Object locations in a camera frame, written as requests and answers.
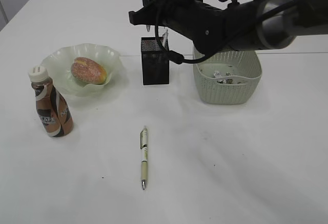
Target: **bottle cap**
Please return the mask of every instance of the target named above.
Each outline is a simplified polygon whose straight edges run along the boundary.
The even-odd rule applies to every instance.
[[[29,71],[31,82],[43,82],[49,77],[48,71],[43,66],[35,66]]]

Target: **white table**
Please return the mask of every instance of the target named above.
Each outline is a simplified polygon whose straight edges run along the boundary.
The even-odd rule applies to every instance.
[[[204,2],[226,7],[217,0]],[[30,0],[2,30],[0,46],[38,49],[35,63],[61,47],[81,43],[110,46],[122,56],[140,55],[140,38],[154,35],[153,28],[147,33],[145,26],[129,22],[128,11],[141,7],[141,0]],[[192,55],[192,42],[172,30],[169,44],[181,54]],[[285,49],[259,53],[327,52],[327,45],[327,35],[303,36]]]
[[[75,127],[53,139],[38,120],[27,70],[53,50],[82,42],[117,44],[129,53],[100,30],[119,22],[99,17],[91,34],[89,16],[53,24],[54,14],[44,10],[58,0],[43,7],[36,1],[0,33],[0,223],[328,222],[328,53],[261,54],[262,80],[237,106],[202,103],[190,65],[171,64],[169,85],[144,87],[140,57],[122,57],[125,70],[102,94],[65,96]],[[131,49],[144,30],[135,28]]]

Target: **bottle label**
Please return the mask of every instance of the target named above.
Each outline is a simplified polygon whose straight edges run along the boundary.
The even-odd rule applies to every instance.
[[[65,99],[52,84],[35,88],[36,108],[49,136],[61,137],[73,128],[73,120]]]

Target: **black robot arm segment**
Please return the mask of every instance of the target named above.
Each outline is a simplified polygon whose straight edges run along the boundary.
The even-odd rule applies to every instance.
[[[210,57],[224,50],[281,49],[298,35],[328,34],[327,1],[232,0],[220,10],[202,0],[143,0],[129,17],[134,25],[169,27]]]

